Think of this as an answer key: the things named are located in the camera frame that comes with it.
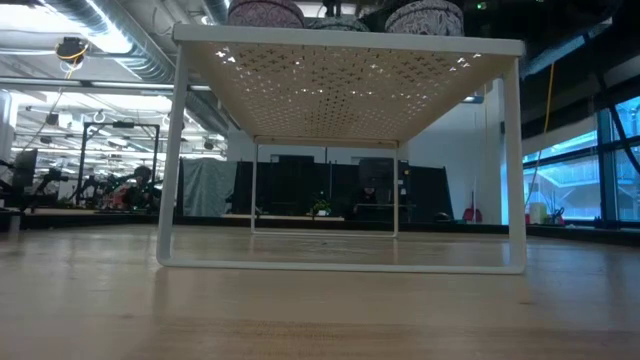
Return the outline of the pink patterned round tin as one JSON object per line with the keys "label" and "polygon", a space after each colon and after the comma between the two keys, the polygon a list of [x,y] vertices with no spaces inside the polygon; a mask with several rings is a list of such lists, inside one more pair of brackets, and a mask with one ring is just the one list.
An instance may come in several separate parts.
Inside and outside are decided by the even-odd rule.
{"label": "pink patterned round tin", "polygon": [[229,5],[227,24],[244,27],[305,27],[304,14],[293,0],[233,0]]}

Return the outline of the red dustpan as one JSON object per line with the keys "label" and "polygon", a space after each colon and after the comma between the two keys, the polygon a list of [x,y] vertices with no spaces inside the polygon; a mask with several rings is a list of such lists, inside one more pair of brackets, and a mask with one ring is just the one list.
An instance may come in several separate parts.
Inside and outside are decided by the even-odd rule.
{"label": "red dustpan", "polygon": [[463,216],[462,216],[462,219],[466,223],[479,224],[479,223],[483,222],[483,214],[482,214],[481,210],[477,207],[476,200],[477,200],[477,197],[476,197],[475,191],[472,191],[471,192],[471,203],[464,210]]}

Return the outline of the black office partition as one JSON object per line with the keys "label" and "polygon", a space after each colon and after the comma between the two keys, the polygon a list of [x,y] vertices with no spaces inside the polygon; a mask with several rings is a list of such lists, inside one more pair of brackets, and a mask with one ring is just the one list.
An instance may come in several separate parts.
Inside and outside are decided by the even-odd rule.
{"label": "black office partition", "polygon": [[253,167],[237,165],[230,212],[249,214],[251,190],[257,190],[256,214],[312,216],[311,207],[324,199],[328,217],[346,221],[390,222],[399,201],[402,223],[432,223],[453,218],[444,168],[398,163],[398,190],[393,190],[391,158],[360,158],[353,164],[315,163],[310,156],[280,156]]}

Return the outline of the black stand frame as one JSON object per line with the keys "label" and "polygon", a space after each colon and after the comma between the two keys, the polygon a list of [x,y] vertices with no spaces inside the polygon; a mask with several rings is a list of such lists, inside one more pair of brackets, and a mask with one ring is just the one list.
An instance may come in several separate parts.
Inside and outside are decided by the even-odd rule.
{"label": "black stand frame", "polygon": [[155,130],[155,134],[151,137],[154,141],[154,149],[153,149],[153,158],[152,158],[152,173],[151,173],[151,181],[156,180],[156,169],[157,169],[157,161],[158,161],[158,150],[159,150],[159,141],[160,141],[160,126],[156,124],[141,124],[135,121],[112,121],[112,122],[102,122],[98,123],[95,121],[86,122],[83,124],[83,132],[82,132],[82,142],[80,148],[80,160],[79,160],[79,171],[76,185],[76,192],[73,196],[73,200],[76,205],[80,204],[81,196],[84,193],[82,190],[82,186],[84,184],[84,165],[87,151],[87,143],[90,138],[94,137],[99,133],[105,126],[110,126],[113,128],[119,129],[133,129],[136,127],[139,128],[152,128]]}

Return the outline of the silver ceiling duct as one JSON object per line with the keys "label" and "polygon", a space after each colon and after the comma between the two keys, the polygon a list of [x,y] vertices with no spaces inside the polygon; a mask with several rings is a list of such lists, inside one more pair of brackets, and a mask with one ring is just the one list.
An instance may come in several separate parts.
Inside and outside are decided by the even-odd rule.
{"label": "silver ceiling duct", "polygon": [[171,83],[175,64],[118,0],[38,0],[146,83]]}

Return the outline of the grey-blue patterned round tin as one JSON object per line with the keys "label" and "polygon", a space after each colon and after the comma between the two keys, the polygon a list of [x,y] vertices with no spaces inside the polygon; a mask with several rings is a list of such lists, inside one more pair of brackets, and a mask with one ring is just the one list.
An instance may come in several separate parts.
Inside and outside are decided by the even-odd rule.
{"label": "grey-blue patterned round tin", "polygon": [[306,22],[307,29],[335,30],[350,32],[369,32],[370,29],[358,18],[351,15],[340,17],[315,18]]}

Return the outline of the black aluminium table frame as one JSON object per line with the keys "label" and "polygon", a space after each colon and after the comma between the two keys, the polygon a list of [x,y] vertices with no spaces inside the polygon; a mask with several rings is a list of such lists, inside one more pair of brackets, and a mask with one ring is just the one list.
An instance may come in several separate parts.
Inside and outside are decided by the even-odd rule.
{"label": "black aluminium table frame", "polygon": [[[41,230],[48,228],[79,228],[89,226],[156,224],[158,218],[153,215],[137,214],[21,214],[19,212],[0,211],[0,232],[9,230],[11,219],[20,219],[20,228]],[[242,227],[250,226],[248,219],[176,217],[176,225],[205,227]],[[345,231],[389,231],[389,223],[320,221],[293,219],[260,219],[257,225],[267,229],[311,229]],[[454,224],[454,223],[407,223],[399,227],[402,232],[432,233],[468,233],[506,235],[506,225]],[[558,226],[529,225],[526,234],[533,237],[553,238],[595,244],[618,245],[640,249],[640,230],[623,231],[591,228],[569,228]]]}

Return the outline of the person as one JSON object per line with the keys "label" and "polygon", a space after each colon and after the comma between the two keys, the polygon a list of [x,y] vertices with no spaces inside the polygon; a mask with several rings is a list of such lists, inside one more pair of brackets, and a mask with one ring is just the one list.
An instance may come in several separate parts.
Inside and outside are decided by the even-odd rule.
{"label": "person", "polygon": [[153,172],[146,166],[134,170],[135,184],[126,189],[122,200],[127,209],[154,212],[160,205],[162,192],[151,181]]}

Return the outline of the white purple patterned round tin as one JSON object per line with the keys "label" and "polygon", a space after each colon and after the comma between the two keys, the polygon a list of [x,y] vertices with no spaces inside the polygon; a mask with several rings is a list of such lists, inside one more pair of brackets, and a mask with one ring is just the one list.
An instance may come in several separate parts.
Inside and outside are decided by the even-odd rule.
{"label": "white purple patterned round tin", "polygon": [[386,33],[464,36],[464,14],[450,0],[397,0],[384,25]]}

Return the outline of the grey cloth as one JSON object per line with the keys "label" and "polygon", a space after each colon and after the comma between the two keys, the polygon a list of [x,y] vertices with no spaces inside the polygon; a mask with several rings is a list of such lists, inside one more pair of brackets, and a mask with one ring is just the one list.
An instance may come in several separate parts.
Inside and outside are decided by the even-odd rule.
{"label": "grey cloth", "polygon": [[184,159],[183,214],[221,217],[233,194],[237,163],[213,158]]}

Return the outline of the white perforated metal shelf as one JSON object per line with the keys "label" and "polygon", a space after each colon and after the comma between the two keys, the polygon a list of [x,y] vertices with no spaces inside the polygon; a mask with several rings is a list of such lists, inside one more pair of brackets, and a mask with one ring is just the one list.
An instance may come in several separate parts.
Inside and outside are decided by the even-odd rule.
{"label": "white perforated metal shelf", "polygon": [[174,199],[188,74],[196,71],[255,146],[398,150],[482,85],[501,79],[508,180],[509,259],[527,261],[519,40],[178,24],[178,47],[157,261],[172,253]]}

